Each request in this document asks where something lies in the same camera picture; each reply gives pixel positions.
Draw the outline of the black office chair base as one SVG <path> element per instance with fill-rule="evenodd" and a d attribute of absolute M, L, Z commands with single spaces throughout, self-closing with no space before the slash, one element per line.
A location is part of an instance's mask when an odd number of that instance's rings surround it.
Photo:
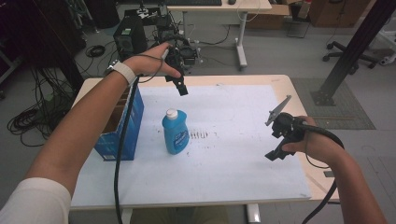
<path fill-rule="evenodd" d="M 342 44 L 340 44 L 336 41 L 333 41 L 332 43 L 329 43 L 326 45 L 327 50 L 330 50 L 333 48 L 340 49 L 340 52 L 327 53 L 325 56 L 322 57 L 323 62 L 329 61 L 331 57 L 341 57 L 343 55 L 344 51 L 347 49 L 345 46 L 343 46 Z M 360 55 L 359 59 L 369 62 L 368 67 L 370 69 L 373 69 L 378 63 L 378 59 L 368 56 L 368 55 L 365 55 L 364 53 Z M 354 65 L 349 69 L 348 73 L 350 75 L 354 75 L 358 69 L 359 69 L 358 63 L 354 63 Z"/>

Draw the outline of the dark cabinet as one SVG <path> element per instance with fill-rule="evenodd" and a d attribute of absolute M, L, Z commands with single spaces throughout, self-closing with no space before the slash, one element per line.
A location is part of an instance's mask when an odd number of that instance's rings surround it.
<path fill-rule="evenodd" d="M 80 90 L 75 56 L 86 44 L 64 0 L 0 0 L 0 25 L 37 71 L 59 68 L 72 90 Z"/>

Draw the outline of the person's left hand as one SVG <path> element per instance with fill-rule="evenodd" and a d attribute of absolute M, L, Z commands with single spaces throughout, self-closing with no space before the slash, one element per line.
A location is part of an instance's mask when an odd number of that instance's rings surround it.
<path fill-rule="evenodd" d="M 163 54 L 169 47 L 169 43 L 162 43 L 141 55 L 125 60 L 123 63 L 128 65 L 136 74 L 149 75 L 161 72 L 171 77 L 181 77 L 181 74 L 175 68 L 169 66 L 162 59 Z"/>

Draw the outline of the white table sheet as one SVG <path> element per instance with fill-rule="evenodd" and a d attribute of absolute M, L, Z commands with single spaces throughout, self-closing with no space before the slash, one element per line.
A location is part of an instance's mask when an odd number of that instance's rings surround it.
<path fill-rule="evenodd" d="M 134 159 L 116 164 L 93 152 L 84 164 L 74 208 L 177 206 L 304 200 L 311 196 L 299 159 L 269 161 L 279 141 L 265 122 L 277 106 L 268 85 L 143 87 L 145 110 Z M 188 145 L 165 147 L 169 108 L 187 114 Z"/>

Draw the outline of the open computer circuit board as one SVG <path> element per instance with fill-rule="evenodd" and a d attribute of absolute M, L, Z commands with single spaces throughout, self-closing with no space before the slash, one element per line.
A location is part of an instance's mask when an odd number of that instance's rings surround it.
<path fill-rule="evenodd" d="M 169 35 L 178 35 L 179 29 L 170 14 L 161 15 L 157 18 L 156 23 L 157 35 L 163 39 Z"/>

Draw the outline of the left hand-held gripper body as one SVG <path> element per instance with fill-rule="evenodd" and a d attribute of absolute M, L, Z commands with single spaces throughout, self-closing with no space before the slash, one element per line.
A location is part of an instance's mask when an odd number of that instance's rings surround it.
<path fill-rule="evenodd" d="M 168 35 L 160 39 L 161 43 L 171 44 L 165 62 L 184 76 L 184 69 L 195 65 L 199 58 L 198 48 L 193 46 L 183 35 Z"/>

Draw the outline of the white table leg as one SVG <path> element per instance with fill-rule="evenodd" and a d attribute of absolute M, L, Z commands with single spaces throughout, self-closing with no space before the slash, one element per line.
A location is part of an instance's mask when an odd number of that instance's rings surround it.
<path fill-rule="evenodd" d="M 248 224 L 261 224 L 261 214 L 259 205 L 257 203 L 249 203 L 246 205 L 247 210 L 247 223 Z"/>
<path fill-rule="evenodd" d="M 133 213 L 132 209 L 122 209 L 121 210 L 122 224 L 130 224 L 132 213 Z"/>

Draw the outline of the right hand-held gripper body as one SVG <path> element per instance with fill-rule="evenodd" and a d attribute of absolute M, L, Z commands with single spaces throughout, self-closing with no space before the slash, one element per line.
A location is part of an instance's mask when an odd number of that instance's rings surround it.
<path fill-rule="evenodd" d="M 299 125 L 302 125 L 304 121 L 283 112 L 284 107 L 290 99 L 291 96 L 287 95 L 285 100 L 273 110 L 270 110 L 268 120 L 265 122 L 266 126 L 272 124 L 272 136 L 275 138 L 283 137 L 283 140 L 279 143 L 279 147 L 288 143 L 300 142 L 304 139 L 304 130 L 299 128 Z"/>

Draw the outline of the large brown cardboard box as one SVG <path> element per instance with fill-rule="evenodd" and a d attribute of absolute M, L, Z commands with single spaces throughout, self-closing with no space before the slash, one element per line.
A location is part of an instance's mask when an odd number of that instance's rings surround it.
<path fill-rule="evenodd" d="M 372 0 L 312 0 L 308 12 L 315 27 L 354 27 Z"/>

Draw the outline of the person's right hand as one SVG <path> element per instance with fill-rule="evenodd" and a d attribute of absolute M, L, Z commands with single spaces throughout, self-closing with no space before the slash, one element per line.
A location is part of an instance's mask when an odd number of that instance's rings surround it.
<path fill-rule="evenodd" d="M 282 149 L 288 152 L 303 152 L 306 156 L 324 162 L 327 165 L 332 165 L 338 156 L 345 152 L 331 138 L 310 131 L 305 132 L 302 141 L 288 143 Z"/>

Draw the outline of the blue cardboard box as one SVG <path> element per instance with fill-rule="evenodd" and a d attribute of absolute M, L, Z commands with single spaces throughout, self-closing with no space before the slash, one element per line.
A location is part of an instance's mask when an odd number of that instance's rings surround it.
<path fill-rule="evenodd" d="M 132 110 L 127 122 L 120 159 L 122 161 L 132 161 L 134 159 L 144 112 L 144 103 L 137 87 L 129 88 L 123 93 L 94 146 L 94 149 L 105 161 L 114 161 L 117 158 L 121 132 L 129 105 L 132 106 Z"/>

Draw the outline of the grey floor mat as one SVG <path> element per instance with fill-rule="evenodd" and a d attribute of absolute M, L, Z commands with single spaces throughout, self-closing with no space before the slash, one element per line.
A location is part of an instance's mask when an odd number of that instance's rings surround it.
<path fill-rule="evenodd" d="M 353 92 L 343 81 L 335 92 L 332 105 L 316 105 L 311 93 L 317 91 L 323 78 L 293 78 L 291 80 L 304 109 L 319 127 L 331 130 L 374 130 Z"/>

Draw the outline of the black keyboard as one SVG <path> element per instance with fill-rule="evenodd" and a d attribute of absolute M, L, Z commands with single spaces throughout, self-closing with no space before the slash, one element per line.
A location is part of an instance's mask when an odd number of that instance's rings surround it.
<path fill-rule="evenodd" d="M 221 0 L 164 0 L 167 6 L 220 7 Z"/>

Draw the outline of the black computer tower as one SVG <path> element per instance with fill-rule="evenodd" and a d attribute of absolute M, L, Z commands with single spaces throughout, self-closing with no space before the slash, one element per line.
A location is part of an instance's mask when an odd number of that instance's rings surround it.
<path fill-rule="evenodd" d="M 139 16 L 125 16 L 113 38 L 121 61 L 148 49 L 143 21 Z"/>

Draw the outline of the white shirt sleeve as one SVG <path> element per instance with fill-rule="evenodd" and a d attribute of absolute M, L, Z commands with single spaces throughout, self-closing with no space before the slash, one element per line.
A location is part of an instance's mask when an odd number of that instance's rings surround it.
<path fill-rule="evenodd" d="M 69 191 L 42 177 L 22 180 L 0 210 L 0 224 L 68 224 Z"/>

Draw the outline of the wristwatch with white band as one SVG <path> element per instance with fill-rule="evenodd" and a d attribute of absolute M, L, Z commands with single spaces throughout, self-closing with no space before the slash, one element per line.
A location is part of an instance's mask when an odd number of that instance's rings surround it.
<path fill-rule="evenodd" d="M 104 75 L 107 76 L 111 72 L 118 72 L 123 75 L 129 86 L 131 86 L 135 82 L 136 75 L 134 71 L 128 65 L 122 63 L 120 60 L 115 60 L 114 62 L 112 62 L 104 72 Z"/>

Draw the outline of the blue bottle with white cap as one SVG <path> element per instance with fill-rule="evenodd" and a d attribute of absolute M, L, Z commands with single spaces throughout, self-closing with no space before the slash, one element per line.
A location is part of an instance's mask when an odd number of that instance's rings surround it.
<path fill-rule="evenodd" d="M 162 125 L 167 151 L 176 155 L 189 143 L 190 135 L 186 125 L 187 114 L 181 110 L 169 108 L 163 117 Z"/>

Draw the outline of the black metal post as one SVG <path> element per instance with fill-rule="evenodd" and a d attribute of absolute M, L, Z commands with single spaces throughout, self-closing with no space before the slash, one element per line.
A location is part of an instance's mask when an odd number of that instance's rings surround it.
<path fill-rule="evenodd" d="M 374 40 L 396 9 L 396 0 L 376 0 L 342 53 L 339 60 L 317 91 L 311 92 L 315 105 L 335 105 L 332 97 L 347 77 L 352 66 Z"/>

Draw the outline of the white office desk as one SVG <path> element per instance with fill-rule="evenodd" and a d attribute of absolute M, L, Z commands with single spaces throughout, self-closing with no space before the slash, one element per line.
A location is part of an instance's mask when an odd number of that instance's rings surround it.
<path fill-rule="evenodd" d="M 228 0 L 221 0 L 220 7 L 192 7 L 192 6 L 166 6 L 171 12 L 181 12 L 183 29 L 187 29 L 187 23 L 238 25 L 239 34 L 235 38 L 234 45 L 238 56 L 239 68 L 248 66 L 243 40 L 248 14 L 253 14 L 253 19 L 263 12 L 268 12 L 272 6 L 268 0 L 236 0 L 234 5 L 229 5 Z"/>

